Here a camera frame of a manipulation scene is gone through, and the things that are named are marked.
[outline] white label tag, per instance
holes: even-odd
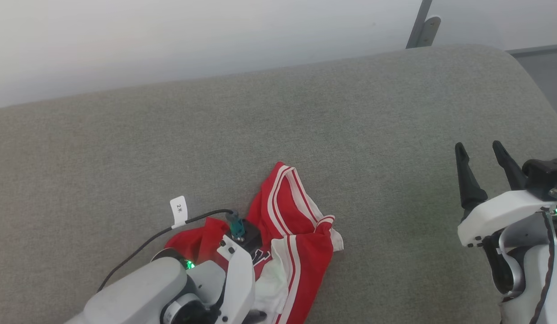
[[[184,224],[189,219],[189,212],[186,210],[186,201],[184,196],[176,197],[171,200],[172,215],[174,216],[174,224]]]

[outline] red and white clothing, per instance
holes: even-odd
[[[256,276],[253,309],[267,313],[267,324],[303,323],[332,258],[343,249],[332,228],[334,216],[324,216],[305,192],[295,168],[278,162],[262,183],[247,220],[261,231],[263,246],[253,258]],[[228,263],[216,249],[229,226],[207,219],[202,228],[176,234],[166,244],[188,260]]]

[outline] metal bracket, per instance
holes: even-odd
[[[431,46],[435,40],[436,32],[439,30],[440,17],[434,16],[428,18],[422,25],[422,31],[418,37],[416,47]]]

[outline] white wall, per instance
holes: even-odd
[[[0,1],[0,107],[406,46],[420,0]]]
[[[433,15],[441,18],[433,45],[502,50],[557,45],[557,0],[433,0]]]

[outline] gray couch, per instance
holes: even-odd
[[[308,323],[498,323],[486,257],[457,237],[454,159],[462,141],[500,194],[493,140],[519,164],[557,158],[557,116],[513,57],[477,45],[0,109],[0,323],[64,322],[172,222],[170,199],[246,212],[279,160],[345,241]]]

